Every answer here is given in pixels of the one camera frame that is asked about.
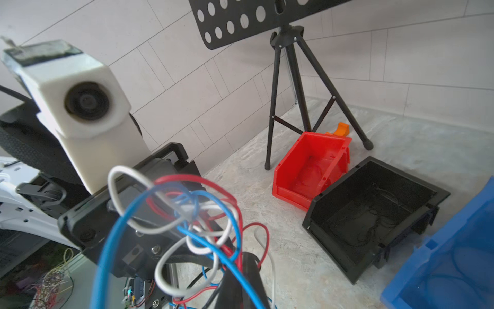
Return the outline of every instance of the tripod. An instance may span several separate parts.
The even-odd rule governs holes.
[[[328,113],[329,109],[336,102],[339,105],[341,111],[345,114],[346,118],[348,119],[352,127],[357,132],[360,139],[362,140],[365,149],[371,150],[374,148],[374,145],[372,144],[371,140],[367,138],[366,134],[360,127],[359,123],[353,116],[352,112],[346,105],[345,101],[343,101],[343,98],[338,93],[331,80],[329,80],[329,77],[324,72],[324,69],[320,65],[319,61],[317,61],[316,57],[314,56],[309,46],[303,39],[303,33],[304,33],[304,27],[302,26],[292,27],[290,24],[287,24],[281,27],[279,34],[273,32],[271,35],[270,44],[275,50],[275,63],[273,69],[273,88],[271,90],[271,109],[269,113],[268,146],[266,151],[266,163],[264,164],[264,168],[267,171],[271,169],[271,146],[273,143],[273,128],[275,121],[279,122],[280,124],[284,125],[285,127],[299,134],[303,133],[303,131],[300,130],[299,128],[293,126],[292,124],[286,122],[285,120],[275,115],[276,95],[278,90],[278,76],[280,73],[280,58],[281,58],[281,50],[283,48],[287,49],[288,66],[290,68],[290,74],[293,80],[293,87],[295,89],[295,96],[298,101],[298,107],[300,108],[300,115],[302,116],[304,131],[306,132],[317,131],[317,129],[323,122],[324,117]],[[309,113],[307,111],[307,104],[305,103],[304,90],[302,87],[302,79],[300,77],[300,71],[298,69],[297,57],[295,55],[295,47],[293,47],[293,43],[298,43],[298,45],[304,52],[305,56],[316,70],[319,77],[321,77],[321,79],[323,80],[324,85],[328,88],[329,92],[332,94],[331,99],[326,104],[326,107],[324,108],[322,114],[317,120],[316,125],[312,129],[309,119]]]

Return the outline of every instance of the music stand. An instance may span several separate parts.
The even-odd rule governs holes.
[[[271,169],[271,145],[273,142],[273,127],[277,121],[287,128],[302,134],[302,130],[291,125],[275,115],[276,95],[278,91],[278,76],[280,73],[281,50],[286,48],[288,66],[293,81],[295,96],[300,108],[300,115],[304,131],[315,132],[322,123],[329,109],[336,102],[341,111],[357,132],[365,149],[374,148],[371,140],[366,136],[345,101],[338,93],[333,83],[324,72],[303,38],[304,27],[291,26],[290,22],[318,13],[349,0],[189,0],[196,19],[196,23],[203,38],[204,44],[209,49],[216,49],[230,43],[234,43],[253,35],[280,27],[280,33],[273,32],[270,44],[275,50],[273,69],[273,88],[271,90],[271,109],[269,114],[268,145],[266,163],[264,168]],[[322,114],[311,128],[309,113],[305,102],[302,79],[298,69],[294,43],[298,43],[300,49],[316,70],[324,85],[332,94]]]

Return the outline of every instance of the tiled wall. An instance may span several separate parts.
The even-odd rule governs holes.
[[[348,104],[494,132],[494,0],[352,0],[295,24]],[[187,0],[2,1],[0,34],[109,65],[148,147],[181,142],[203,173],[267,127],[270,32],[209,50]],[[327,98],[297,53],[305,93]],[[294,103],[281,65],[278,115]],[[0,84],[23,92],[1,65]]]
[[[202,173],[268,125],[271,33],[209,50],[188,0],[0,2],[0,34],[17,44],[64,39],[109,65],[149,149],[180,142]],[[278,115],[295,103],[281,64]],[[2,65],[0,85],[25,93]],[[0,102],[0,113],[19,103],[2,93]]]
[[[494,0],[352,0],[329,11],[302,24],[347,104],[494,132]],[[305,94],[329,98],[297,52]]]

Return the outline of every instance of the camera lens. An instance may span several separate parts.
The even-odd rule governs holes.
[[[69,90],[65,97],[65,109],[84,120],[98,120],[106,115],[110,101],[96,83],[81,83]]]

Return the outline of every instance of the blue storage bin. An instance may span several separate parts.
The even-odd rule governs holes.
[[[390,309],[494,308],[494,177],[381,294]]]

